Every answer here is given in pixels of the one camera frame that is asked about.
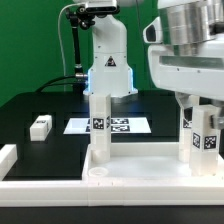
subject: white plastic part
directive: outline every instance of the white plastic part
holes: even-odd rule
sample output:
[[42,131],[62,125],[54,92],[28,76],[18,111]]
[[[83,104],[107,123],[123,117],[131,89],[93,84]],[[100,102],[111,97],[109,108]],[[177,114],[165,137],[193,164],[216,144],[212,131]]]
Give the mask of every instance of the white plastic part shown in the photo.
[[215,175],[217,172],[220,130],[211,128],[211,116],[217,115],[219,110],[212,105],[193,108],[190,155],[193,175]]
[[16,161],[16,145],[5,145],[0,149],[0,181],[4,179]]
[[108,170],[104,167],[95,167],[89,170],[90,177],[105,177],[108,175]]
[[115,7],[117,8],[116,0],[103,0],[103,1],[87,1],[85,3],[85,8],[97,8],[97,7]]
[[109,163],[120,165],[101,164],[109,173],[98,178],[88,175],[98,167],[89,148],[81,181],[2,181],[0,206],[224,205],[223,159],[216,176],[191,177],[188,164],[178,161],[178,149],[178,143],[112,143]]
[[[189,100],[192,106],[199,105],[198,96],[190,96]],[[186,121],[184,111],[180,112],[180,134],[179,134],[179,160],[188,163],[191,151],[192,121]]]
[[[73,0],[73,1],[77,2],[77,3],[81,3],[81,2],[85,3],[85,2],[87,2],[86,0]],[[105,0],[101,0],[101,1],[99,1],[99,0],[90,0],[89,2],[98,2],[100,4],[100,2],[103,2],[103,1],[105,1]],[[117,2],[118,2],[118,5],[122,6],[122,7],[130,7],[130,6],[133,6],[133,5],[136,4],[136,0],[117,0]],[[144,2],[144,0],[137,0],[138,4],[140,4],[142,2]]]
[[178,5],[185,5],[188,3],[199,1],[200,0],[158,0],[158,9],[164,9]]
[[38,116],[30,127],[31,141],[44,141],[52,128],[51,115]]
[[[224,40],[221,36],[200,44],[196,57],[214,60],[223,58]],[[224,101],[223,86],[220,85],[224,83],[222,69],[213,68],[212,64],[211,68],[165,65],[161,63],[162,56],[174,56],[172,48],[163,45],[149,47],[151,77],[158,88]]]
[[133,71],[127,64],[127,30],[123,23],[108,15],[95,18],[93,26],[94,63],[88,72],[92,93],[122,98],[138,91],[133,88]]
[[[111,133],[122,134],[122,133],[151,133],[149,123],[146,117],[123,117],[123,118],[112,118],[114,123],[111,123]],[[119,120],[128,120],[127,124],[124,124],[123,129],[122,122]],[[65,128],[64,134],[90,134],[88,132],[90,124],[88,118],[70,118]]]
[[89,97],[89,106],[92,160],[95,163],[108,162],[111,147],[110,95],[91,95]]
[[[156,40],[151,42],[147,40],[147,30],[149,27],[153,26],[155,28],[155,36]],[[163,42],[163,31],[162,31],[162,25],[161,25],[161,20],[160,17],[157,17],[149,26],[147,26],[143,30],[143,38],[145,43],[162,43]]]

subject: white platform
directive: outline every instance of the white platform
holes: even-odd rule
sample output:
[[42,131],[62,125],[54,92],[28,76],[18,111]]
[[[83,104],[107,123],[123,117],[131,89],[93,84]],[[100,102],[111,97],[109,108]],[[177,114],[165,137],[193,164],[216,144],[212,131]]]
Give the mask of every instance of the white platform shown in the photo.
[[0,181],[4,179],[17,160],[16,145],[5,145],[0,150]]
[[[149,127],[148,121],[146,117],[135,117],[135,118],[112,118],[112,119],[128,119],[128,124],[111,124],[111,126],[122,126],[127,125],[130,127],[130,131],[119,131],[114,132],[111,131],[112,134],[122,134],[122,133],[151,133],[151,129]],[[86,128],[90,126],[88,124],[89,118],[70,118],[69,122],[65,128],[64,134],[70,135],[70,134],[90,134],[89,132],[86,132]]]
[[82,181],[0,182],[0,206],[224,205],[224,162],[216,176],[191,177],[177,161],[178,143],[114,143],[106,177]]

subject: black table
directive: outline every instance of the black table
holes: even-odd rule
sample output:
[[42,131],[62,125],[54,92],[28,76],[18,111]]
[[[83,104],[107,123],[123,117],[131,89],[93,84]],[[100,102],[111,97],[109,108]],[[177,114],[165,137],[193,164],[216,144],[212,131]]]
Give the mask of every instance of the black table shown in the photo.
[[[50,114],[44,142],[31,142],[37,116]],[[168,91],[140,92],[112,104],[112,117],[147,117],[151,134],[113,134],[112,142],[178,141],[179,106]],[[89,135],[63,135],[69,118],[88,118],[88,101],[74,93],[24,93],[0,108],[0,144],[17,144],[18,161],[4,181],[79,180]],[[223,223],[223,206],[0,208],[0,223]]]

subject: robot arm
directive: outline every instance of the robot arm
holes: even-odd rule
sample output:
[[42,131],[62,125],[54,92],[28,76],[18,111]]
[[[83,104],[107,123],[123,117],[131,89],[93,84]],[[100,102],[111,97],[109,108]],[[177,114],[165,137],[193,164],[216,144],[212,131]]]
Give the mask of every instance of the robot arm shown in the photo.
[[133,87],[133,71],[127,63],[126,27],[113,17],[120,11],[118,4],[131,6],[137,1],[76,1],[83,2],[76,10],[79,26],[84,30],[92,26],[93,34],[94,62],[88,71],[85,95],[110,94],[120,101],[138,92]]
[[224,21],[222,1],[159,0],[158,11],[144,30],[155,85],[224,101],[224,33],[216,29]]

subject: green wall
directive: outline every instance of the green wall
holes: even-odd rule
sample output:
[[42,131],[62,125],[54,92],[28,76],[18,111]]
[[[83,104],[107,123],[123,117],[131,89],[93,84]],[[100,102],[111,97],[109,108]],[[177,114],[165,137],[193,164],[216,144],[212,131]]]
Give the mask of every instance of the green wall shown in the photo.
[[[63,75],[57,20],[60,10],[71,3],[71,0],[0,1],[0,106],[19,93],[35,91],[46,81]],[[139,12],[141,32],[136,7],[122,8],[116,17],[128,29],[128,63],[135,72],[135,86],[154,89],[142,30],[157,16],[156,0],[145,0]],[[67,71],[72,74],[72,36],[64,17],[62,37]],[[80,31],[80,40],[82,62],[87,70],[92,64],[91,30]]]

